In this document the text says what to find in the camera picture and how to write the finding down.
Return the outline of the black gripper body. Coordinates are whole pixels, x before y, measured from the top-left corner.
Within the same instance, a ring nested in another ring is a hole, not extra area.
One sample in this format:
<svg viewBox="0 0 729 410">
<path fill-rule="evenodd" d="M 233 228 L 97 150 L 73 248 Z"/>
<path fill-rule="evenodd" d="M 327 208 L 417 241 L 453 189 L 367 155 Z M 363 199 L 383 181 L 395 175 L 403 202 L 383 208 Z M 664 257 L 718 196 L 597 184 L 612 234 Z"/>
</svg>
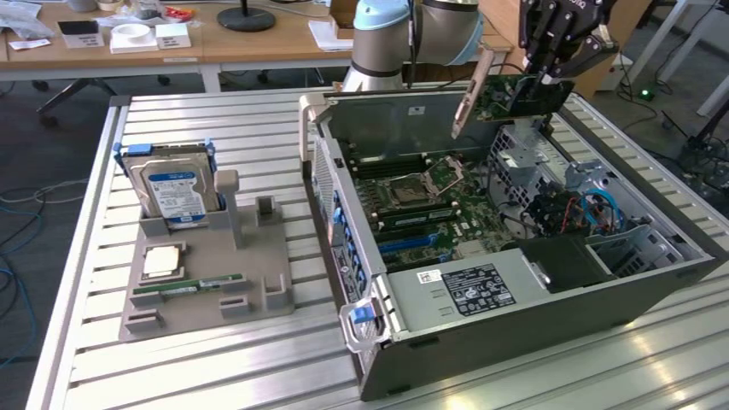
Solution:
<svg viewBox="0 0 729 410">
<path fill-rule="evenodd" d="M 613 2 L 560 0 L 556 2 L 555 45 L 576 44 L 590 35 L 608 45 L 613 38 L 608 31 Z"/>
</svg>

